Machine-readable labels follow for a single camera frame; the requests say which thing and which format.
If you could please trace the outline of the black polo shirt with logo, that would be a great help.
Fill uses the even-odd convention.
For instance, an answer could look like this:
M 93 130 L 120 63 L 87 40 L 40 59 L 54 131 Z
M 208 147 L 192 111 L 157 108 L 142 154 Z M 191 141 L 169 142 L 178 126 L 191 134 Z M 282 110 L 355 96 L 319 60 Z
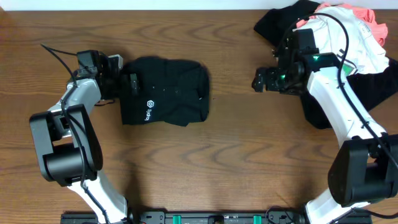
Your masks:
M 135 73 L 139 94 L 131 95 Z M 123 124 L 164 121 L 177 126 L 203 122 L 210 109 L 210 74 L 199 62 L 161 57 L 139 57 L 121 70 L 119 97 Z

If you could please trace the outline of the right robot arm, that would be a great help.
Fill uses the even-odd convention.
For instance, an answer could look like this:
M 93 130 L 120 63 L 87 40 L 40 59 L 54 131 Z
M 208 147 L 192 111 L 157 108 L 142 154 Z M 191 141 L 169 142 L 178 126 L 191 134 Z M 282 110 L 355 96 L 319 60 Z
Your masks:
M 355 222 L 375 214 L 366 206 L 397 196 L 397 135 L 371 117 L 351 89 L 335 54 L 294 55 L 277 67 L 256 70 L 256 92 L 309 94 L 338 140 L 328 187 L 305 205 L 307 223 Z

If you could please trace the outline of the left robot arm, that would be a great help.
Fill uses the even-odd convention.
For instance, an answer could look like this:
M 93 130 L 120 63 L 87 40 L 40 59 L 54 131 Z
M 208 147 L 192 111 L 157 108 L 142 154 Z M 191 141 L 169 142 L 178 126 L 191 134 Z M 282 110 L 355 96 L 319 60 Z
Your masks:
M 42 177 L 79 195 L 96 223 L 133 223 L 127 199 L 103 172 L 103 154 L 89 114 L 101 99 L 97 68 L 73 72 L 61 99 L 33 114 L 30 130 Z

